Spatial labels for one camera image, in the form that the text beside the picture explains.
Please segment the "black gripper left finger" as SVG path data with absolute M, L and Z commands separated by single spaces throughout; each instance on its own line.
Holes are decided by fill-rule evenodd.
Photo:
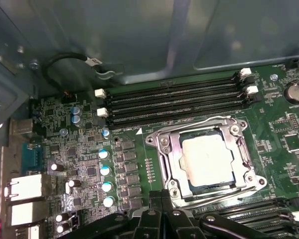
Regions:
M 158 239 L 162 218 L 162 191 L 149 192 L 149 208 L 129 218 L 113 213 L 70 232 L 63 239 Z

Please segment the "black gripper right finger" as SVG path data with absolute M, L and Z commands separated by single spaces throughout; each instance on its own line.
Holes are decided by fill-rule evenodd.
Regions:
M 169 192 L 162 190 L 162 208 L 171 239 L 265 239 L 267 235 L 214 213 L 198 220 L 189 212 L 174 209 Z

